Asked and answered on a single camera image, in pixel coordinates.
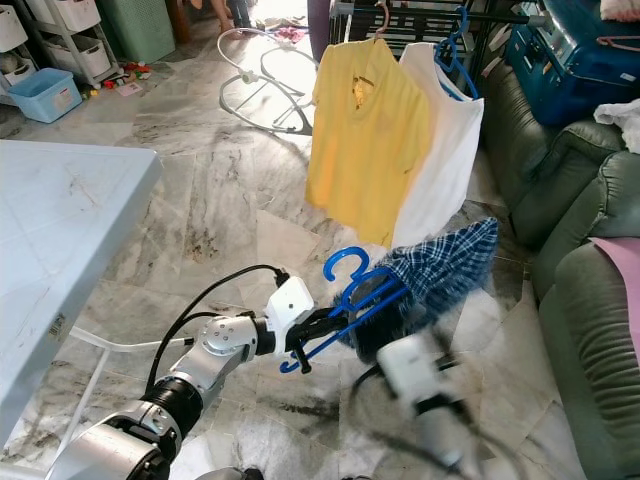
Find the marble floor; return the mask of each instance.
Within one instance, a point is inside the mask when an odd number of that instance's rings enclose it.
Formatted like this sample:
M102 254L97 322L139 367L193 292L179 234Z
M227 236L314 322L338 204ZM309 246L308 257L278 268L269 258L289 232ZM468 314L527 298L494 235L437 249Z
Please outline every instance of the marble floor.
M347 283L350 266L340 265L338 281L329 284L322 277L325 260L341 247L360 244L351 229L304 203L309 138L257 132L220 108L218 89L233 69L215 49L216 29L211 19L198 23L193 43L153 65L145 91L136 96L101 92L52 125L0 111L12 117L3 124L10 138L159 153L164 172L149 206L77 321L116 342L160 339L201 289L257 262L298 274L317 303L327 305ZM234 53L255 60L252 48ZM231 97L240 94L233 89ZM278 112L264 105L253 112L258 110L272 117ZM528 275L531 256L514 240L480 152L468 200L447 229L486 216L500 221L500 248L487 285L441 321L461 359L448 381L481 427L517 452L531 480L584 479L542 343ZM362 246L374 258L384 254L381 247ZM205 303L229 315L260 310L272 291L270 277L256 273ZM161 371L181 353L170 351ZM3 461L38 468L51 463L98 355L73 339L64 344L5 446ZM77 433L143 392L152 355L112 355ZM456 478L382 440L381 432L415 442L416 432L380 381L351 395L367 368L352 351L336 345L313 364L305 376L281 375L273 358L239 367L185 441L171 478L195 479L228 465L258 466L267 480ZM484 448L482 458L487 478L516 478L499 453Z

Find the green leather sofa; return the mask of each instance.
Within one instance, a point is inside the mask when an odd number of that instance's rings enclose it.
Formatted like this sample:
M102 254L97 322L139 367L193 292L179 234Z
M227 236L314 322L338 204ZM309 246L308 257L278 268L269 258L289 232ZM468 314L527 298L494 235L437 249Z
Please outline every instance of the green leather sofa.
M480 85L483 139L532 281L547 352L589 480L640 479L640 369L618 270L589 237L640 237L640 155L617 127L538 124L511 68Z

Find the blue plastic basket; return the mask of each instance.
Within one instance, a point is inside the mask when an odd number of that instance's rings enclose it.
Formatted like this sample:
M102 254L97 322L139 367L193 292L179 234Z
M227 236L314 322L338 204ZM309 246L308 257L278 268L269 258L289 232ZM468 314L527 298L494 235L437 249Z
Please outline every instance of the blue plastic basket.
M73 74L43 68L9 88L9 96L27 118L51 123L82 103Z

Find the blue hanger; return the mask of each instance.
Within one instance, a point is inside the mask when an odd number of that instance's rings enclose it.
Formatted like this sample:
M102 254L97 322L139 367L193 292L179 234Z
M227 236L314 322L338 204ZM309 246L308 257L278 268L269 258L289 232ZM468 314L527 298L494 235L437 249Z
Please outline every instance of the blue hanger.
M331 312L329 313L329 318L336 317L345 311L357 312L359 310L369 307L370 305L373 305L374 300L380 295L382 295L383 293L386 293L388 290L392 290L392 293L390 293L387 298L379 302L377 305L374 305L372 308L370 308L365 313L363 313L360 317L356 319L355 322L350 323L347 327L343 328L339 332L334 333L331 337L329 337L320 345L318 345L316 348L314 348L309 353L307 353L306 354L307 359L315 357L318 353L320 353L322 350L327 348L329 345L331 345L333 342L338 340L340 337L343 337L354 328L357 328L358 326L362 325L362 323L371 315L374 315L375 313L379 312L390 303L395 302L398 298L400 298L401 296L403 296L409 291L409 289L406 286L404 286L404 284L398 279L398 277L396 277L393 271L387 267L376 267L373 270L370 270L367 272L366 270L367 270L367 267L369 266L369 255L367 255L367 252L365 252L360 247L343 248L342 250L339 250L333 255L331 255L327 260L327 262L325 263L324 268L322 270L324 277L330 282L333 282L336 279L336 276L333 274L333 267L340 260L351 255L360 257L360 265L355 270L355 272L353 272L350 275L353 281L349 284L349 286L347 286L347 288L345 288L344 292L342 292L340 305L338 305L333 310L331 310ZM383 282L382 285L377 287L373 292L371 292L361 301L353 305L351 303L350 297L351 297L351 294L355 291L355 289L358 288L362 284L362 282L364 282L365 280L369 280L371 278L378 277L378 276L383 276L388 278L385 282ZM293 372L300 366L300 363L296 360L295 354L291 354L291 357L294 359L292 363L283 362L280 365L281 373Z
M467 72L467 69L464 68L464 65L460 63L460 60L458 60L458 50L456 48L456 41L467 30L467 27L469 26L469 20L467 18L467 9L464 8L463 6L459 6L458 8L456 8L456 12L460 13L460 15L462 16L460 27L458 27L458 29L455 32L449 35L449 38L445 38L440 43L438 43L438 45L436 46L434 60L438 65L440 65L440 68L442 68L442 70L444 70L447 73L453 72L454 68L457 69L466 80L467 85L469 85L469 89L471 90L471 96L473 97L474 100L476 100L479 98L478 90L476 89L476 86L473 84L473 80L471 80L471 77L469 76L469 72ZM440 51L443 47L444 48L449 47L451 49L451 62L449 63L449 65L443 62L442 59L440 58ZM440 85L442 85L442 88L450 96L454 97L456 100L462 100L447 85L443 84L442 82L440 82Z

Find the yellow t-shirt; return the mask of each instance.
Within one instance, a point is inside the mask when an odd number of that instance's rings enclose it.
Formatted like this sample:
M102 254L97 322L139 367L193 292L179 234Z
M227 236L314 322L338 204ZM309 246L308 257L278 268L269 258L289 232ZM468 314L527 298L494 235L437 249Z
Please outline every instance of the yellow t-shirt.
M307 201L361 241L389 247L411 171L430 146L426 96L384 40L371 39L327 48L313 100Z

